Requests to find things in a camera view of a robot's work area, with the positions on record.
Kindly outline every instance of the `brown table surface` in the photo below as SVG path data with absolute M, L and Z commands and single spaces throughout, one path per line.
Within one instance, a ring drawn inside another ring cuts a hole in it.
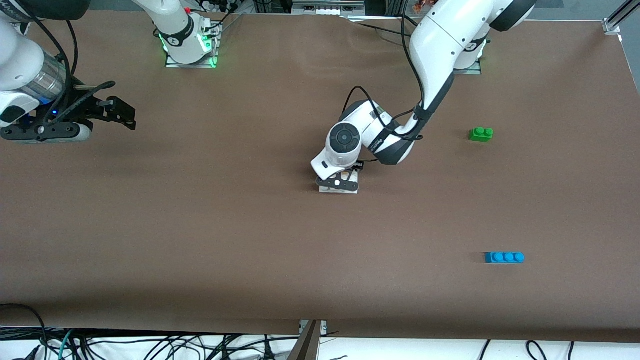
M 640 339 L 639 97 L 600 23 L 492 33 L 483 75 L 457 76 L 424 140 L 368 164 L 358 195 L 319 194 L 309 161 L 354 85 L 392 114 L 417 101 L 374 30 L 246 16 L 217 69 L 186 70 L 163 67 L 144 13 L 75 26 L 78 78 L 115 80 L 100 96 L 133 105 L 138 129 L 0 142 L 1 302 L 65 327 Z M 466 140 L 476 126 L 494 139 Z

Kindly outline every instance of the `green lego brick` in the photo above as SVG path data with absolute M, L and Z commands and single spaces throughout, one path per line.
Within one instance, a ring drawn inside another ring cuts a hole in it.
M 493 138 L 493 129 L 487 127 L 477 127 L 473 130 L 469 130 L 469 140 L 475 142 L 488 142 Z

